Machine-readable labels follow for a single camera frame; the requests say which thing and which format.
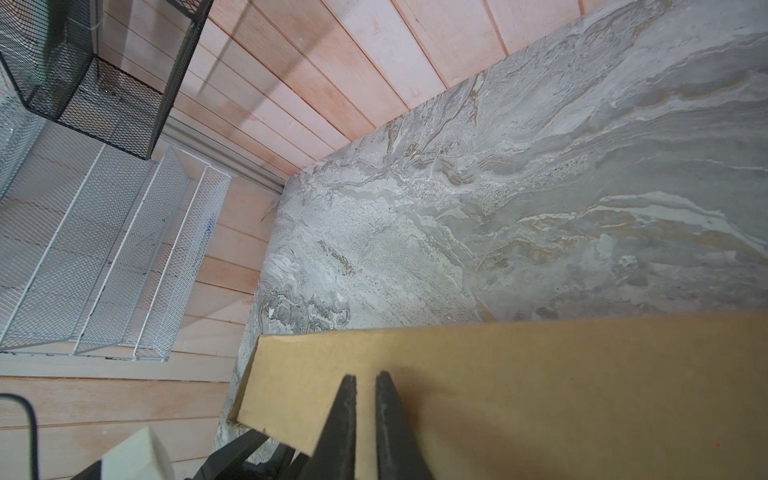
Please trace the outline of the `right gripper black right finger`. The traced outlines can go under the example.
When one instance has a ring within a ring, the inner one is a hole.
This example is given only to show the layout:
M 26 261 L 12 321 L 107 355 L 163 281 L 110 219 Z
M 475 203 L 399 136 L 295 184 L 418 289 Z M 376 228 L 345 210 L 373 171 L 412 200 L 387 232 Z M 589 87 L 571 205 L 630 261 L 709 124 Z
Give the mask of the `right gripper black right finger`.
M 376 377 L 375 425 L 379 479 L 433 479 L 387 371 Z

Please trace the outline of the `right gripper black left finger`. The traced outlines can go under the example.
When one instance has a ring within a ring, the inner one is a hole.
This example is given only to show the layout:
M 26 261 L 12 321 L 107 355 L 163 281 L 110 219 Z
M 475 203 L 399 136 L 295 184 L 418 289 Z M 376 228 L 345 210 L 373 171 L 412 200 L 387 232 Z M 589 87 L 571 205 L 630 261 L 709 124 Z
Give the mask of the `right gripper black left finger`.
M 299 479 L 350 480 L 355 474 L 357 381 L 341 380 L 313 455 Z

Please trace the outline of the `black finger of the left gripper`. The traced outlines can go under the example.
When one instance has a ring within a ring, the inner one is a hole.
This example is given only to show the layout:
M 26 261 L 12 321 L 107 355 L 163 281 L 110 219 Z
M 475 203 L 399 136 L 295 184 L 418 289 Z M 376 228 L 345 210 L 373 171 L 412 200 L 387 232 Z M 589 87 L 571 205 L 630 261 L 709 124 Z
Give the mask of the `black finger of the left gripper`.
M 247 459 L 267 440 L 268 436 L 263 433 L 249 430 L 213 452 L 192 479 L 256 479 L 257 474 L 246 467 Z

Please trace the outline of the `brown cardboard box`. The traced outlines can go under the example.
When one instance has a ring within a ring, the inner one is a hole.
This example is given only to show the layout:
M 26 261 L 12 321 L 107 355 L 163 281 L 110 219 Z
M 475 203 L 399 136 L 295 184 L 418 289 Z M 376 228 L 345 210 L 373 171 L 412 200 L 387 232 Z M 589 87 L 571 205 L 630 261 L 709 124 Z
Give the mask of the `brown cardboard box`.
M 437 479 L 763 479 L 763 312 L 264 335 L 238 421 L 315 449 L 357 380 L 356 475 L 377 475 L 390 373 Z

